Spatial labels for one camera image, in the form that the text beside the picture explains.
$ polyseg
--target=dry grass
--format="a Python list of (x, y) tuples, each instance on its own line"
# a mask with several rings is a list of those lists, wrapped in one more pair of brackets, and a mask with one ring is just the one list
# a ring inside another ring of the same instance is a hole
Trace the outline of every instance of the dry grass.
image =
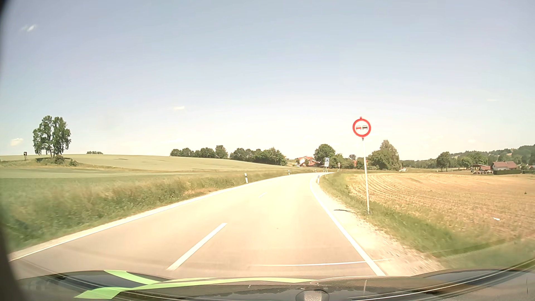
[[(365, 198), (364, 175), (347, 178)], [(535, 235), (535, 176), (370, 174), (370, 201), (481, 240)]]

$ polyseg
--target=red circular sign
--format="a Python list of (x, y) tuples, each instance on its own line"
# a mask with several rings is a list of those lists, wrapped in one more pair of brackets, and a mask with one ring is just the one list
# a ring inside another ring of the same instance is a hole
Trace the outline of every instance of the red circular sign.
[(368, 136), (371, 132), (371, 125), (366, 119), (360, 117), (359, 119), (353, 122), (353, 132), (355, 135), (364, 138)]

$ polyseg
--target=dashed white lane marking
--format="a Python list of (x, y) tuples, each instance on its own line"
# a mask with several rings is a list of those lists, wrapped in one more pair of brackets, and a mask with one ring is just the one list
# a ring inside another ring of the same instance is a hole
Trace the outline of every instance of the dashed white lane marking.
[(200, 242), (198, 242), (196, 245), (194, 245), (191, 249), (188, 250), (188, 252), (184, 253), (177, 261), (175, 261), (172, 265), (170, 265), (167, 270), (176, 270), (181, 264), (184, 263), (193, 253), (195, 253), (198, 249), (200, 249), (210, 238), (212, 238), (217, 232), (219, 232), (221, 229), (223, 229), (224, 226), (226, 226), (227, 223), (222, 223), (217, 228), (215, 228), (210, 234), (206, 235), (203, 239), (201, 239)]

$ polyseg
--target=road curve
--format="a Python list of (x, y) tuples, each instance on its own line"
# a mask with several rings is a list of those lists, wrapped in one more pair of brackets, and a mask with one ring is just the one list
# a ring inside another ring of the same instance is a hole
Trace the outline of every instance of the road curve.
[(11, 265), (17, 278), (104, 269), (174, 279), (380, 274), (316, 199), (311, 180), (317, 175), (244, 185), (50, 247)]

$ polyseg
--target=tree line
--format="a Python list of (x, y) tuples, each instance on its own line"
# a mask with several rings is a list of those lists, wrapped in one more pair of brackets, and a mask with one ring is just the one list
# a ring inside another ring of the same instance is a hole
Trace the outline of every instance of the tree line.
[(285, 166), (287, 164), (284, 155), (274, 147), (265, 150), (261, 150), (260, 148), (256, 150), (252, 150), (250, 148), (243, 149), (239, 147), (230, 155), (223, 145), (216, 146), (215, 150), (210, 147), (203, 147), (199, 150), (193, 151), (186, 147), (183, 149), (175, 148), (171, 151), (170, 155), (175, 157), (231, 159), (282, 166)]
[(518, 166), (534, 165), (535, 164), (535, 149), (531, 153), (522, 154), (509, 153), (503, 150), (500, 154), (488, 154), (480, 152), (466, 152), (464, 155), (450, 154), (449, 152), (442, 152), (436, 159), (427, 160), (402, 160), (401, 164), (404, 167), (413, 168), (440, 168), (441, 170), (448, 168), (470, 168), (472, 164), (492, 165), (494, 162), (513, 161)]
[[(356, 157), (354, 154), (344, 157), (341, 153), (336, 153), (335, 149), (328, 144), (321, 144), (314, 151), (314, 160), (318, 162), (318, 166), (325, 164), (324, 160), (328, 157), (329, 166), (337, 168), (340, 163), (340, 168), (344, 169), (364, 169), (364, 158)], [(378, 150), (374, 150), (367, 157), (368, 168), (383, 169), (383, 170), (399, 170), (401, 162), (399, 159), (398, 150), (388, 141), (384, 140)]]

